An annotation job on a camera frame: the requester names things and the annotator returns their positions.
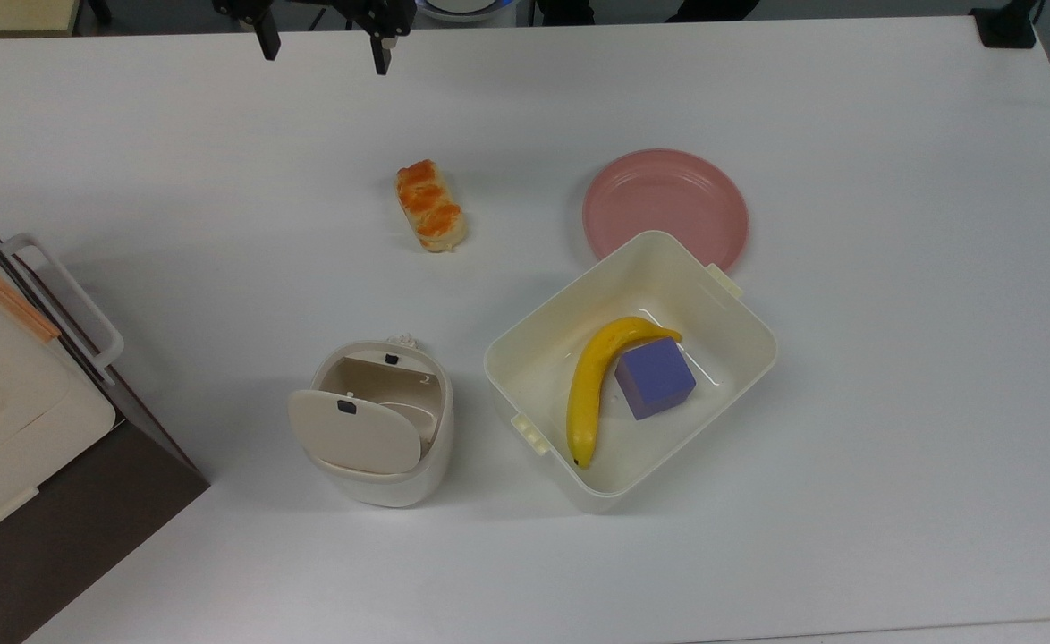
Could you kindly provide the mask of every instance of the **wooden stick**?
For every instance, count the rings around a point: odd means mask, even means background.
[[[8,311],[18,323],[36,335],[39,341],[46,342],[60,337],[60,330],[56,325],[51,325],[41,311],[27,304],[27,300],[2,277],[0,277],[0,305],[1,309]]]

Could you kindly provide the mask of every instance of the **purple cube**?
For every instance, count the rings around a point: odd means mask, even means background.
[[[672,338],[660,338],[622,354],[616,382],[636,420],[685,402],[696,387],[696,378]]]

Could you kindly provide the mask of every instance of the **yellow banana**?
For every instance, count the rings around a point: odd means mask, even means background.
[[[604,326],[582,351],[573,372],[573,387],[569,391],[569,411],[565,416],[565,433],[569,438],[569,452],[573,463],[587,470],[595,451],[595,435],[601,419],[601,388],[612,358],[643,340],[673,338],[680,341],[679,333],[657,327],[643,317],[622,317]]]

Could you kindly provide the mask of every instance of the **bread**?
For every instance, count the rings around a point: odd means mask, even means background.
[[[448,251],[464,240],[467,232],[465,215],[453,201],[437,164],[422,160],[401,168],[394,187],[410,227],[423,249]]]

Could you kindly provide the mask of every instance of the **microwave handle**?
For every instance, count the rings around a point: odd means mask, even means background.
[[[21,252],[21,250],[27,248],[27,246],[34,246],[35,249],[43,254],[44,259],[46,259],[51,267],[60,273],[60,276],[63,277],[63,281],[66,283],[68,288],[76,291],[76,296],[80,298],[80,302],[83,302],[84,306],[87,306],[87,308],[91,310],[91,313],[96,316],[97,321],[99,321],[100,326],[107,331],[108,337],[111,338],[111,345],[96,355],[87,355],[87,358],[90,359],[91,365],[96,368],[96,370],[104,370],[105,367],[111,363],[112,359],[120,358],[120,354],[124,353],[124,336],[120,334],[120,331],[117,330],[116,327],[112,327],[111,321],[109,321],[107,316],[104,315],[104,311],[100,310],[100,307],[96,306],[96,303],[87,296],[87,293],[84,292],[80,283],[76,282],[76,277],[71,276],[68,269],[64,268],[63,264],[60,264],[60,261],[56,259],[56,256],[52,253],[47,252],[47,249],[44,248],[44,246],[40,244],[36,237],[29,235],[27,232],[21,232],[19,235],[7,237],[7,240],[0,245],[0,249],[1,252],[8,255],[10,259],[15,259],[15,254]],[[84,354],[88,354],[87,346],[85,346],[84,342],[78,341],[76,342],[76,346],[80,347],[80,350],[83,351]]]

